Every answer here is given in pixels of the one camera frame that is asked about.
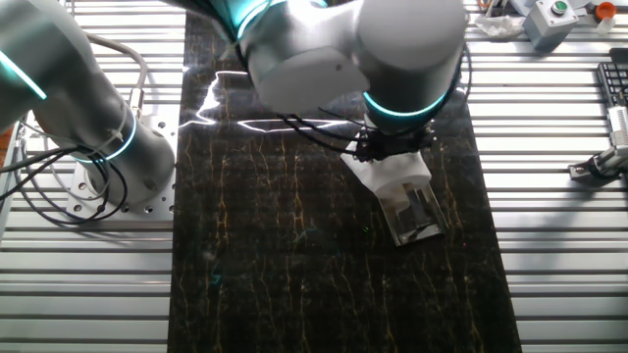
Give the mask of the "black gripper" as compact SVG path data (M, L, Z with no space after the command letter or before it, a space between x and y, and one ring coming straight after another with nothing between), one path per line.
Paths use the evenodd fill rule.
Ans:
M388 157L419 152L430 148L436 140L428 126L397 134L384 134L378 129L363 129L355 146L355 158L360 162L384 161Z

